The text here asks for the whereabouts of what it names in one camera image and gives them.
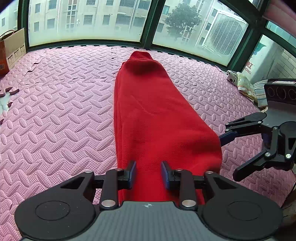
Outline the white air conditioner unit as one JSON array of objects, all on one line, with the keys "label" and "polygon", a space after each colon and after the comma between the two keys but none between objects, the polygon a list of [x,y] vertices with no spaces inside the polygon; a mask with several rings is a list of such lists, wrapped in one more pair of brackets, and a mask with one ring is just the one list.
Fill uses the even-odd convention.
[{"label": "white air conditioner unit", "polygon": [[221,57],[232,56],[247,26],[248,23],[241,17],[218,11],[202,46]]}]

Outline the brown cardboard box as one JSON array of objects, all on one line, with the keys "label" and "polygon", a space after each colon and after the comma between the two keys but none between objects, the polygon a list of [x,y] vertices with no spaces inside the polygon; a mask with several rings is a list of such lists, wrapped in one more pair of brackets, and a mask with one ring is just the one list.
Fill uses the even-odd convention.
[{"label": "brown cardboard box", "polygon": [[26,54],[24,28],[4,32],[0,45],[0,74],[3,76]]}]

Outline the small white object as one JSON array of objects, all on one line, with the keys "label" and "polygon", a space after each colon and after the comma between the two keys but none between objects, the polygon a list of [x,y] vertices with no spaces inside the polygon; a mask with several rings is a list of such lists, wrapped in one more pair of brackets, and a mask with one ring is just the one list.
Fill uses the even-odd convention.
[{"label": "small white object", "polygon": [[237,72],[232,71],[232,70],[227,70],[226,76],[227,76],[227,80],[230,83],[237,86],[237,81],[238,81]]}]

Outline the dark green window frame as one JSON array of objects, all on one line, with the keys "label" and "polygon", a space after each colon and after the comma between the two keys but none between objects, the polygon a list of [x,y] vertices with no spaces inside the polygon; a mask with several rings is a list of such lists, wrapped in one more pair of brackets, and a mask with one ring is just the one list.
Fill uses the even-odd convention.
[{"label": "dark green window frame", "polygon": [[[218,11],[241,17],[247,29],[232,56],[202,46]],[[107,45],[164,51],[242,70],[268,37],[290,54],[295,46],[269,30],[293,33],[295,1],[19,1],[18,28],[29,51]]]}]

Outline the red knit garment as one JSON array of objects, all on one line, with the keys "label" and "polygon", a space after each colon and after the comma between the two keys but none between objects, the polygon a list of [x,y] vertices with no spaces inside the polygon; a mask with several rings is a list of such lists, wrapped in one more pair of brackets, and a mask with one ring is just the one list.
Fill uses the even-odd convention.
[{"label": "red knit garment", "polygon": [[117,74],[114,132],[118,167],[135,161],[137,172],[132,189],[119,192],[120,201],[177,202],[179,193],[163,183],[162,161],[199,176],[220,171],[218,136],[148,52],[133,52]]}]

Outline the folded patterned cloths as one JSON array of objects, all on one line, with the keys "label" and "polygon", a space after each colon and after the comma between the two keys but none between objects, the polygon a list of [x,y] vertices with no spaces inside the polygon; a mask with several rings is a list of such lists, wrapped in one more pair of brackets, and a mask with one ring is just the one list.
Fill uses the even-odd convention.
[{"label": "folded patterned cloths", "polygon": [[267,84],[267,80],[261,80],[252,84],[245,75],[237,72],[237,88],[239,92],[260,109],[267,107],[265,84]]}]

